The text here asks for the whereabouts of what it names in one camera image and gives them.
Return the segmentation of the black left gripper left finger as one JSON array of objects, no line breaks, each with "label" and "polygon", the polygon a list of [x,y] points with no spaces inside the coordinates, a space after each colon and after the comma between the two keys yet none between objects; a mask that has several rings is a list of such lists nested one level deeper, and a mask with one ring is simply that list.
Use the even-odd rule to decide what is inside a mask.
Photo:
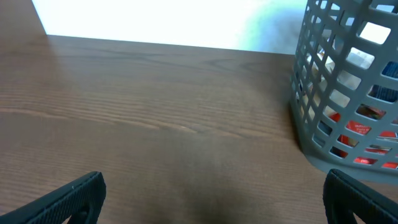
[{"label": "black left gripper left finger", "polygon": [[1,215],[1,223],[84,223],[96,224],[106,197],[101,172],[87,173],[78,179]]}]

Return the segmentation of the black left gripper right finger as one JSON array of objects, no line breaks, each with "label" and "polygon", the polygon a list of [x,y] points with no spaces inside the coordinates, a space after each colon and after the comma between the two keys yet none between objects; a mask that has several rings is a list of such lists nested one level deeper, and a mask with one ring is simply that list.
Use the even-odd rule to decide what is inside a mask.
[{"label": "black left gripper right finger", "polygon": [[396,224],[397,203],[348,174],[331,169],[323,186],[323,203],[328,224]]}]

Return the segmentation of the red spaghetti packet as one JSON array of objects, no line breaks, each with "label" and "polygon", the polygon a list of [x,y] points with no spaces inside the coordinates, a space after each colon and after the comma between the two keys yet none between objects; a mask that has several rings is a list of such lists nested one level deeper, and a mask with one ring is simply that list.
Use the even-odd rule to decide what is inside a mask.
[{"label": "red spaghetti packet", "polygon": [[327,106],[323,111],[326,127],[322,134],[331,138],[325,152],[337,162],[354,168],[397,173],[397,118],[377,130],[387,111],[361,103],[353,117]]}]

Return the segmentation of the beige cookie bag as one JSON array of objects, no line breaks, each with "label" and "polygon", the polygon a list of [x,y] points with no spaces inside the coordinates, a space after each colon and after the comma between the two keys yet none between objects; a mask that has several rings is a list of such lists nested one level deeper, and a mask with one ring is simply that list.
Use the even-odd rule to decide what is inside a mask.
[{"label": "beige cookie bag", "polygon": [[[317,56],[322,61],[323,57],[325,56],[325,51],[324,50],[319,51],[319,53],[317,53]],[[311,75],[312,75],[313,80],[315,81],[315,84],[318,85],[319,89],[321,90],[321,93],[323,93],[326,90],[326,87],[328,85],[326,78],[322,74],[319,75],[318,65],[316,64],[316,62],[312,62],[312,56],[309,53],[307,53],[305,59],[306,59],[306,63],[308,65],[311,65]],[[374,60],[374,56],[369,55],[365,52],[362,52],[356,48],[352,48],[348,54],[347,59],[349,62],[356,64],[357,66],[359,66],[361,68],[369,68]],[[329,73],[331,73],[334,70],[334,68],[335,68],[335,62],[329,56],[327,56],[326,61],[325,61],[325,69]],[[303,65],[302,66],[303,77],[306,78],[307,74],[308,74],[307,69]],[[303,87],[302,81],[299,80],[298,74],[296,74],[296,76],[297,76],[297,80],[300,82],[299,83],[300,91],[303,91],[302,90],[302,87]],[[352,89],[352,90],[356,90],[357,87],[359,86],[359,84],[361,83],[360,78],[350,74],[349,72],[347,72],[345,70],[342,70],[339,73],[339,75],[337,76],[337,81],[340,82],[345,87],[348,87],[349,89]],[[312,82],[311,79],[309,79],[309,81],[307,83],[308,93],[306,91],[304,93],[302,93],[302,99],[303,99],[303,103],[305,105],[307,105],[307,103],[309,102],[309,96],[312,94],[311,92],[313,90],[313,86],[314,86],[314,82]],[[297,99],[297,101],[299,101],[298,93],[296,93],[296,99]],[[349,103],[349,98],[336,90],[332,91],[331,99],[335,103],[337,103],[338,105],[340,105],[342,107],[345,107]],[[314,101],[316,106],[319,106],[320,101],[321,101],[321,94],[319,92],[315,92],[313,94],[312,100]],[[301,107],[300,113],[304,114],[303,107]],[[331,109],[329,106],[326,106],[326,110],[324,113],[327,116],[329,116],[329,115],[336,114],[336,111]],[[315,117],[314,109],[311,106],[309,106],[308,115],[311,120]]]}]

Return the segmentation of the Kleenex tissue multipack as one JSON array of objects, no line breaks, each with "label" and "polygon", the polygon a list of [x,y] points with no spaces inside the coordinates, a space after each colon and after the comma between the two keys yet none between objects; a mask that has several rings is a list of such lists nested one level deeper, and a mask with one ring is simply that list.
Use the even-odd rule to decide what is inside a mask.
[{"label": "Kleenex tissue multipack", "polygon": [[[389,62],[381,74],[387,77],[397,78],[397,62]],[[370,89],[369,96],[393,103],[397,101],[397,90],[373,85]]]}]

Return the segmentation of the grey plastic basket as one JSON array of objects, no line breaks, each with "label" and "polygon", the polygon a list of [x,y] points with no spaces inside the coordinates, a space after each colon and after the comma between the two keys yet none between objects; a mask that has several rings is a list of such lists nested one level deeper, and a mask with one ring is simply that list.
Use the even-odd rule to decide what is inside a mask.
[{"label": "grey plastic basket", "polygon": [[[352,48],[374,56],[369,68],[361,68],[348,61],[347,57]],[[321,61],[317,53],[324,50],[325,56]],[[311,75],[311,65],[306,63],[306,55],[312,56],[316,62],[319,75],[327,80],[326,90],[321,93]],[[334,70],[329,73],[325,69],[325,61],[329,56],[335,62]],[[373,182],[396,184],[397,173],[380,169],[369,170],[354,168],[337,162],[325,152],[325,145],[331,143],[331,138],[322,131],[326,130],[323,111],[326,106],[353,117],[354,108],[361,103],[387,111],[387,116],[381,124],[372,125],[380,130],[387,126],[387,122],[397,118],[397,101],[390,103],[369,96],[373,85],[379,85],[397,90],[397,78],[381,74],[389,62],[397,62],[397,1],[395,0],[331,0],[309,1],[305,8],[301,31],[295,52],[294,72],[291,76],[292,96],[290,106],[297,127],[302,151],[307,160],[317,169],[328,172],[332,168],[340,169],[357,179]],[[307,69],[306,78],[302,75],[302,66]],[[337,81],[339,73],[345,70],[361,79],[356,90],[345,87]],[[299,81],[303,87],[300,91]],[[312,94],[307,105],[303,103],[302,93],[308,93],[307,83],[314,82]],[[342,107],[331,99],[331,93],[336,90],[349,98],[349,103]],[[319,92],[321,101],[316,106],[312,100],[313,94]],[[311,120],[308,109],[314,109],[315,117]]]}]

